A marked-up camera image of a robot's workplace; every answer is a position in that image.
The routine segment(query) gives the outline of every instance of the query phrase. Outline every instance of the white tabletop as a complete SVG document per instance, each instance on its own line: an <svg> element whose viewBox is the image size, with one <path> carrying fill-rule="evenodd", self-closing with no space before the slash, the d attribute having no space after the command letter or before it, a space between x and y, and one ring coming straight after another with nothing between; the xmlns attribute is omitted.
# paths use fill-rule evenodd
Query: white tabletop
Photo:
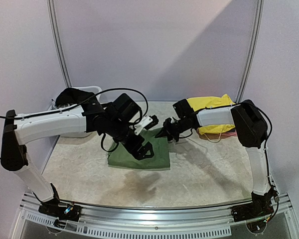
<svg viewBox="0 0 299 239"><path fill-rule="evenodd" d="M149 103L148 115L159 118L156 127L166 118L176 117L172 104ZM100 142L96 133L59 139L43 176L54 184L60 198L126 207L204 206L250 198L250 162L235 136L211 143L194 132L189 138L170 143L168 171L109 167ZM111 143L107 137L105 148Z"/></svg>

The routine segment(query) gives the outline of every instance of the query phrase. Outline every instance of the white robotic arm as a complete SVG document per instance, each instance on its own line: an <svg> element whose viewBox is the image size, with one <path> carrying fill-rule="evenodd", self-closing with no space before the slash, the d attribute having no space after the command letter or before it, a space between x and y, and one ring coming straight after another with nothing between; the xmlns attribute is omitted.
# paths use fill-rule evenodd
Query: white robotic arm
<svg viewBox="0 0 299 239"><path fill-rule="evenodd" d="M138 112L141 112L140 107L126 94L105 105L95 98L83 105L35 114L16 115L14 110L8 111L2 135L1 165L13 171L34 192L41 202L39 212L61 220L77 221L81 207L59 205L55 187L31 163L25 145L39 138L64 133L96 131L99 135L110 135L116 143L120 142L135 159L150 158L153 156L152 145L150 142L143 145L145 140L139 133L143 128L149 129L157 124L158 120L156 116L140 115L139 122L131 123Z"/></svg>
<svg viewBox="0 0 299 239"><path fill-rule="evenodd" d="M234 106L200 111L197 120L200 126L235 124L231 110ZM268 181L267 160L265 155L265 141L258 147L246 147L253 176L253 192L265 195L271 189Z"/></svg>
<svg viewBox="0 0 299 239"><path fill-rule="evenodd" d="M267 123L258 108L250 100L237 105L201 109L196 112L187 100L173 105L179 120L168 118L156 137L167 136L168 140L179 140L179 134L188 129L218 124L234 124L241 144L246 147L253 176L253 202L247 207L234 208L234 220L247 220L272 212L271 198L279 200L271 185L266 152Z"/></svg>

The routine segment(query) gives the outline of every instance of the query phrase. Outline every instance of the gray wall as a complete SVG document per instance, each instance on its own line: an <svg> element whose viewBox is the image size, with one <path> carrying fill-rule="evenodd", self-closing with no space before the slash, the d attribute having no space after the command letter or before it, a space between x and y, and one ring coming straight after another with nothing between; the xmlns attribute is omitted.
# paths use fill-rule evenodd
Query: gray wall
<svg viewBox="0 0 299 239"><path fill-rule="evenodd" d="M235 99L257 0L55 2L73 86L132 87L155 101Z"/></svg>
<svg viewBox="0 0 299 239"><path fill-rule="evenodd" d="M46 110L65 87L51 33L46 1L0 1L0 115ZM0 120L0 139L3 121ZM54 138L30 143L28 151L42 169ZM23 182L0 165L0 239L9 238Z"/></svg>
<svg viewBox="0 0 299 239"><path fill-rule="evenodd" d="M273 122L270 166L299 221L299 0L267 0L244 98Z"/></svg>

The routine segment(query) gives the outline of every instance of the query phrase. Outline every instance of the white clip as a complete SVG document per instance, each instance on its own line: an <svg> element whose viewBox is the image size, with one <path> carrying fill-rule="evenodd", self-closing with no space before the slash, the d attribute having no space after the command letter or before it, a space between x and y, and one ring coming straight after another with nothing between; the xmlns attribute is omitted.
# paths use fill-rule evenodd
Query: white clip
<svg viewBox="0 0 299 239"><path fill-rule="evenodd" d="M18 118L21 118L21 119L20 119L21 121L24 121L24 120L25 120L24 114L18 114L17 117L18 117Z"/></svg>
<svg viewBox="0 0 299 239"><path fill-rule="evenodd" d="M135 134L139 135L141 133L141 131L143 130L143 128L145 128L147 125L149 125L151 122L153 121L153 119L149 116L144 116L143 119L141 120L141 122L139 122L138 124L136 124L134 127L135 129Z"/></svg>

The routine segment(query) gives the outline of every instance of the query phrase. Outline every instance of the yellow bag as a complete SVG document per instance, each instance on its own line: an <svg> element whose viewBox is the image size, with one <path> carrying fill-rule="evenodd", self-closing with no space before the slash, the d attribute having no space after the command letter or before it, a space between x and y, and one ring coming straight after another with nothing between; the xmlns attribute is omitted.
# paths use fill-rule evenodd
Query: yellow bag
<svg viewBox="0 0 299 239"><path fill-rule="evenodd" d="M194 97L187 99L189 105L194 109L194 111L199 110L201 108L210 108L217 106L226 106L230 104L235 104L227 94L224 94L222 97ZM209 125L205 127L199 128L199 134L205 133L224 133L235 126L233 124L220 124L220 125Z"/></svg>

